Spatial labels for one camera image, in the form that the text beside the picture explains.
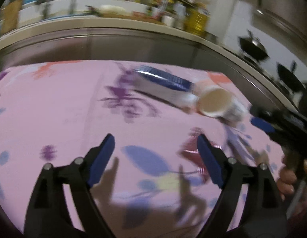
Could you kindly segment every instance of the white cup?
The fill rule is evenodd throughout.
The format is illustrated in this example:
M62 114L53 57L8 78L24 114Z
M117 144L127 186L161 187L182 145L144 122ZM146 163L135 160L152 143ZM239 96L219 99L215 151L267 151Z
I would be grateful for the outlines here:
M200 94L197 109L209 117L222 117L228 121L241 121L246 108L234 94L220 86L207 86Z
M163 15L162 17L162 23L167 25L168 27L173 27L175 23L175 19L173 17Z

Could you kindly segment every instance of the orange flower print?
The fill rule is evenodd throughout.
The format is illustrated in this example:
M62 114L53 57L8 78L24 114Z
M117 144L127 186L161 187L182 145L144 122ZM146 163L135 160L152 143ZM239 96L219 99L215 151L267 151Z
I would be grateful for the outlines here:
M51 77L54 75L55 71L51 69L52 65L55 64L65 64L65 63L76 63L81 61L62 61L62 62L47 62L46 65L39 67L37 71L33 73L33 78L38 80L42 77Z
M220 83L231 83L232 81L226 77L223 73L208 72L210 79L217 85Z

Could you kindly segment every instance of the wok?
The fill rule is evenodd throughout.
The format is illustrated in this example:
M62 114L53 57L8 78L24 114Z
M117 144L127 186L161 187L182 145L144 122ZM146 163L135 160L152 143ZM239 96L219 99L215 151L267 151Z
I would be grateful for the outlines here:
M277 73L281 81L285 83L294 93L304 91L305 87L299 79L294 75L297 64L294 61L291 65L291 71L280 63L277 63Z
M258 38L254 38L251 31L247 30L249 37L239 37L241 49L256 59L257 61L263 61L269 56L266 53L265 47L260 43Z

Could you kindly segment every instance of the pink tablecloth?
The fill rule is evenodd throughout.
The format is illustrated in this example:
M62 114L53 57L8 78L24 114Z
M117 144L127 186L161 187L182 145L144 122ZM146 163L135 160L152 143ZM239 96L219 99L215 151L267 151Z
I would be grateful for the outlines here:
M115 136L116 148L91 193L117 237L194 237L199 232L221 192L199 155L190 152L202 132L227 156L250 165L269 163L277 178L282 150L250 124L250 115L233 128L138 94L131 90L130 71L141 64L190 81L211 78L249 106L224 75L178 66L72 61L8 69L0 78L0 203L20 230L43 164L68 164L107 133ZM231 228L239 223L246 190ZM81 228L69 188L65 191L72 220Z

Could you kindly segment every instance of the stainless steel counter edge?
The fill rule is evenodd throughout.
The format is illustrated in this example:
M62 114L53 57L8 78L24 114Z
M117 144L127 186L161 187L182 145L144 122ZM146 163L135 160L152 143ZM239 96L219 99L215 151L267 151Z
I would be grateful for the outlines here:
M192 35L190 33L170 28L163 25L136 21L136 20L125 20L125 19L114 19L114 18L98 18L93 16L79 16L69 17L54 20L47 20L38 22L32 25L25 26L23 28L16 29L0 38L0 50L12 45L15 42L45 34L54 31L77 29L77 28L123 28L123 29L135 29L149 32L156 32L161 34L167 34L191 40L202 45L205 45L219 54L225 56L232 62L236 63L242 69L251 74L256 78L262 85L264 85L274 96L276 96L282 104L291 110L296 110L291 102L262 74L257 70L253 69L247 63L241 59L223 49L222 47L213 44L201 37Z

